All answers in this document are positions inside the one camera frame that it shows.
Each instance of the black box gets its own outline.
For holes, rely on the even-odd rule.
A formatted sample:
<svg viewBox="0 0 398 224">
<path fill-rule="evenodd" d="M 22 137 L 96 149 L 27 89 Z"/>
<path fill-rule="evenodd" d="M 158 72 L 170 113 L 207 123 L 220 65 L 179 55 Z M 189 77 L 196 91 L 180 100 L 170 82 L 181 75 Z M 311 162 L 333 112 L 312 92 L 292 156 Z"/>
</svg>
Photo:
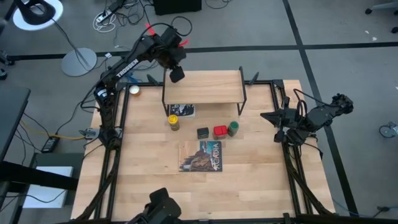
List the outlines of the black box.
<svg viewBox="0 0 398 224">
<path fill-rule="evenodd" d="M 204 139 L 209 137 L 209 128 L 198 128 L 198 139 Z"/>
<path fill-rule="evenodd" d="M 159 16 L 201 10 L 201 0 L 154 0 L 155 13 Z"/>
</svg>

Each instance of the power strip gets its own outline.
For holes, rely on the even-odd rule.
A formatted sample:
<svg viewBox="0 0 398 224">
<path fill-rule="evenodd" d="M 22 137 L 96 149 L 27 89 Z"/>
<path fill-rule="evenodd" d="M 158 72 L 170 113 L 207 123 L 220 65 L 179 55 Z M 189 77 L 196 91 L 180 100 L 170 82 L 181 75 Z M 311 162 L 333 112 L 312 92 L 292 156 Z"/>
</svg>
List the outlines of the power strip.
<svg viewBox="0 0 398 224">
<path fill-rule="evenodd" d="M 110 15 L 112 14 L 112 12 L 110 10 L 106 10 L 105 11 L 105 15 L 102 14 L 100 16 L 98 16 L 98 18 L 96 19 L 97 22 L 102 22 L 104 21 L 106 18 L 108 18 Z"/>
</svg>

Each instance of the black cube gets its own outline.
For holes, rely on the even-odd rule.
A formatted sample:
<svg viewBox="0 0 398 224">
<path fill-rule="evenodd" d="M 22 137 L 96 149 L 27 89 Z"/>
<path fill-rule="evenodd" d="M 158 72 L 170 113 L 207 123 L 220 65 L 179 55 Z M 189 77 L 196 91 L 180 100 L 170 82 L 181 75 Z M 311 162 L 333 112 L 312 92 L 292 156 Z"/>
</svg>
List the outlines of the black cube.
<svg viewBox="0 0 398 224">
<path fill-rule="evenodd" d="M 198 128 L 198 139 L 204 139 L 209 137 L 209 128 Z"/>
</svg>

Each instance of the book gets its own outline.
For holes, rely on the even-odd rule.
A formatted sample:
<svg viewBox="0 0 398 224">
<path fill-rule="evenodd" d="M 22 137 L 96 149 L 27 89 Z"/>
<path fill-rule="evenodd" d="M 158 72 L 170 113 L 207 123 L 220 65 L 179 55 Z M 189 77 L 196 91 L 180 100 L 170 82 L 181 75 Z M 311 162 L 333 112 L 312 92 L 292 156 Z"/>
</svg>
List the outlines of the book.
<svg viewBox="0 0 398 224">
<path fill-rule="evenodd" d="M 170 105 L 169 115 L 190 118 L 195 116 L 195 105 Z"/>
<path fill-rule="evenodd" d="M 222 172 L 221 141 L 199 143 L 199 150 L 180 149 L 180 172 Z"/>
</svg>

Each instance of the red cube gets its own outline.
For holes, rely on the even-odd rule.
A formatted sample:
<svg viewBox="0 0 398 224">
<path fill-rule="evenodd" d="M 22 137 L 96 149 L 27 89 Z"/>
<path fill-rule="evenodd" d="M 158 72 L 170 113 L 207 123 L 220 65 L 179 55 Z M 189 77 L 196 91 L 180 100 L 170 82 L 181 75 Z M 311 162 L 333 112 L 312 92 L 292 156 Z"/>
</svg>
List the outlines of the red cube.
<svg viewBox="0 0 398 224">
<path fill-rule="evenodd" d="M 215 126 L 213 130 L 213 138 L 214 140 L 224 139 L 228 134 L 228 130 L 225 125 Z"/>
</svg>

